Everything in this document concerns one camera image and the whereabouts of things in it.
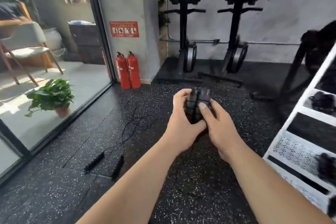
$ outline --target red fire extinguisher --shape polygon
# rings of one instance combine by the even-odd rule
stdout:
[[[129,52],[127,57],[129,77],[131,79],[131,85],[133,89],[139,88],[141,86],[138,59]]]
[[[124,90],[127,90],[131,87],[131,82],[128,76],[127,60],[123,54],[118,52],[115,62],[117,64],[121,88]]]

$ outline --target wooden chair leg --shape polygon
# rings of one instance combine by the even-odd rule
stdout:
[[[51,50],[48,50],[47,52],[48,52],[50,58],[55,62],[56,66],[57,66],[57,68],[58,68],[58,70],[59,70],[59,72],[60,72],[61,74],[63,74],[63,71],[62,71],[60,65],[57,63],[57,60],[55,59],[55,57],[54,57],[53,53],[51,52]]]
[[[19,83],[19,81],[18,81],[18,79],[17,79],[17,77],[16,77],[16,75],[15,75],[15,72],[14,72],[14,70],[12,69],[12,66],[11,66],[11,64],[10,64],[9,61],[8,61],[8,58],[6,57],[6,55],[5,55],[4,52],[3,52],[2,45],[0,45],[0,56],[2,57],[3,62],[5,62],[6,66],[7,66],[7,68],[8,68],[8,71],[9,71],[10,75],[13,77],[15,83],[16,83],[17,85],[20,85],[20,83]]]
[[[48,69],[47,69],[47,65],[46,65],[45,62],[44,62],[43,53],[40,54],[40,57],[41,57],[41,60],[42,60],[42,62],[43,62],[43,65],[44,65],[44,71],[47,73],[47,72],[48,72]]]
[[[30,75],[30,73],[28,72],[28,70],[25,69],[25,68],[23,67],[23,65],[20,64],[19,60],[14,56],[13,52],[11,52],[11,51],[8,51],[8,52],[9,52],[9,54],[12,56],[12,58],[16,61],[16,63],[19,65],[19,67],[20,67],[20,68],[21,68],[21,69],[28,75],[29,79],[31,79],[31,81],[33,82],[33,84],[34,84],[35,86],[39,86],[39,85],[37,84],[37,82],[34,80],[34,78]]]

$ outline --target person's right hand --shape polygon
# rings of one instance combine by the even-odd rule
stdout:
[[[199,109],[208,124],[210,139],[218,148],[220,157],[230,162],[230,154],[239,150],[245,143],[239,136],[230,115],[215,100],[211,99],[210,102],[216,118],[204,103],[199,104]]]

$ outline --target black door frame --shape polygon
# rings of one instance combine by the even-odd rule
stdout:
[[[27,149],[27,147],[24,146],[24,144],[0,119],[0,135],[1,135],[0,139],[2,138],[3,141],[21,157],[21,161],[12,168],[14,170],[11,170],[11,173],[14,173],[17,169],[19,169],[22,166],[24,162],[31,159],[32,156],[40,152],[44,146],[46,146],[51,140],[57,137],[65,128],[67,128],[72,122],[74,122],[87,108],[89,108],[101,95],[103,95],[112,86],[113,83],[117,81],[99,0],[90,0],[90,5],[93,17],[99,29],[100,43],[103,47],[103,55],[105,58],[107,72],[111,82],[105,85],[97,94],[95,94],[91,99],[89,99],[86,103],[84,103],[81,107],[79,107],[75,112],[73,112],[67,119],[65,119],[61,124],[59,124],[50,133],[48,133],[48,135],[42,138],[40,143],[38,143],[38,145],[36,145],[31,150]]]

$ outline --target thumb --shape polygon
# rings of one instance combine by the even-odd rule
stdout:
[[[204,120],[200,120],[199,122],[197,122],[196,124],[193,125],[193,129],[194,129],[196,134],[199,134],[200,132],[202,132],[206,128],[207,128],[207,124],[205,123]]]
[[[201,102],[199,103],[198,107],[199,110],[201,111],[204,120],[207,122],[208,125],[210,125],[216,120],[216,118],[213,116],[212,112],[210,111],[210,109],[207,107],[206,104]]]

